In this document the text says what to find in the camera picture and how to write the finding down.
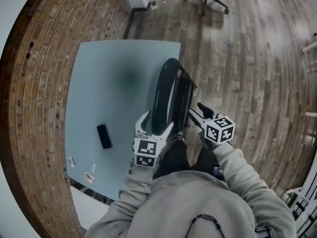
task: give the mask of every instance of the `phone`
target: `phone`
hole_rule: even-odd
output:
[[[109,136],[107,126],[105,124],[98,125],[97,130],[98,130],[99,138],[103,148],[104,149],[112,148],[112,142]]]

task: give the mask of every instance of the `red brick wall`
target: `red brick wall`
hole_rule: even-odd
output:
[[[80,42],[121,39],[129,12],[127,0],[28,0],[7,40],[0,61],[0,160],[41,237],[82,236],[65,172],[71,71]]]

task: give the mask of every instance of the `black pants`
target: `black pants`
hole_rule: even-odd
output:
[[[153,179],[183,170],[196,170],[214,176],[214,167],[219,167],[219,164],[212,150],[207,150],[203,147],[199,153],[197,163],[190,167],[187,160],[186,148],[187,146],[182,140],[177,140],[166,152],[160,167],[153,175]]]

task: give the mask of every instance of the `hoodie sleeve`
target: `hoodie sleeve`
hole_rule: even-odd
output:
[[[266,226],[272,238],[295,238],[296,225],[288,206],[248,165],[240,149],[223,143],[213,151],[230,190],[251,207],[258,226]]]
[[[85,238],[125,238],[131,221],[150,194],[153,169],[133,166],[127,173],[119,200],[86,232]]]

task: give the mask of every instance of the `person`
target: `person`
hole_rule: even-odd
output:
[[[215,154],[225,183],[213,176]],[[256,232],[259,227],[267,235]],[[191,168],[183,133],[158,170],[132,166],[119,200],[85,238],[295,238],[287,205],[229,143],[203,147]]]

